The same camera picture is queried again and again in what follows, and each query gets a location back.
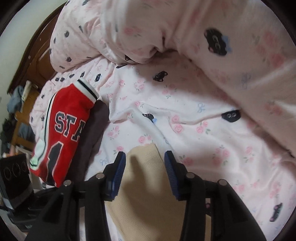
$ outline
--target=blue cloth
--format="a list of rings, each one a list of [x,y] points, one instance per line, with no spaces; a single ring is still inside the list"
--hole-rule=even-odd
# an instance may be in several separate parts
[[[24,87],[17,86],[13,91],[13,94],[7,104],[7,111],[9,114],[15,114],[22,108],[22,94],[24,92]]]

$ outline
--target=jersey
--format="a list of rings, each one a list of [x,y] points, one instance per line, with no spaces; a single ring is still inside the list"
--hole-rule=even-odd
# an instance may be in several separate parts
[[[48,185],[63,183],[79,137],[99,95],[84,79],[60,89],[49,101],[30,169]]]

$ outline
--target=wooden headboard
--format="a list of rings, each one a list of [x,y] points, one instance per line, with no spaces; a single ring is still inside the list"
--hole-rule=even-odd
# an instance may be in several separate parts
[[[31,38],[7,93],[12,93],[18,85],[24,86],[27,80],[42,89],[46,81],[56,74],[50,63],[49,42],[63,7],[64,4],[53,11]]]

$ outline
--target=folded clothes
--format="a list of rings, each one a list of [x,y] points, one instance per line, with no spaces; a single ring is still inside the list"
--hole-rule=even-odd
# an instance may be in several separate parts
[[[90,109],[99,95],[79,79],[59,90],[49,101],[43,130],[30,160],[32,173],[59,187],[68,172]]]
[[[69,179],[74,183],[84,181],[94,145],[102,139],[108,122],[108,106],[102,101],[97,101],[90,110],[89,119],[79,138],[78,147],[66,176],[67,180]]]

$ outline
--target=pink comforter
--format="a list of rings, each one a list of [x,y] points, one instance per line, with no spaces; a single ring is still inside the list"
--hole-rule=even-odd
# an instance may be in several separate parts
[[[70,0],[50,45],[58,72],[177,50],[296,156],[296,47],[261,1]]]

